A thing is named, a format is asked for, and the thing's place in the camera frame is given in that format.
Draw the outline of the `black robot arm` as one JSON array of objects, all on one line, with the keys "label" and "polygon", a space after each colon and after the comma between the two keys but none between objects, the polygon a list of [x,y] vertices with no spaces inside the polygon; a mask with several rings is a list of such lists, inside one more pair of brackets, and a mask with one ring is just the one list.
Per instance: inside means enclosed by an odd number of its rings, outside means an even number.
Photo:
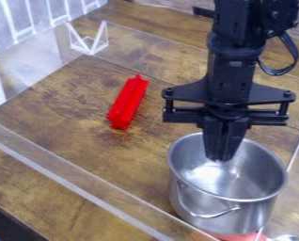
[{"label": "black robot arm", "polygon": [[206,156],[233,158],[254,125],[281,126],[289,119],[294,92],[257,84],[256,69],[281,76],[294,69],[272,69],[262,62],[268,40],[280,38],[294,59],[299,50],[288,30],[298,25],[299,0],[216,0],[208,37],[208,72],[200,81],[162,91],[166,122],[194,123],[204,129]]}]

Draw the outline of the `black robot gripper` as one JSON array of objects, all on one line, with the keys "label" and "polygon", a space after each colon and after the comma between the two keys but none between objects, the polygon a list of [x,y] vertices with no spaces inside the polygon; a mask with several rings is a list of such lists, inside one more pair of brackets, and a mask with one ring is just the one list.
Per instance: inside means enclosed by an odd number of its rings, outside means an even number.
[{"label": "black robot gripper", "polygon": [[294,66],[272,69],[256,52],[212,53],[204,79],[162,91],[163,120],[196,123],[204,128],[206,157],[214,161],[234,157],[252,126],[281,126],[289,120],[289,104],[296,101],[296,94],[256,83],[257,68],[281,76]]}]

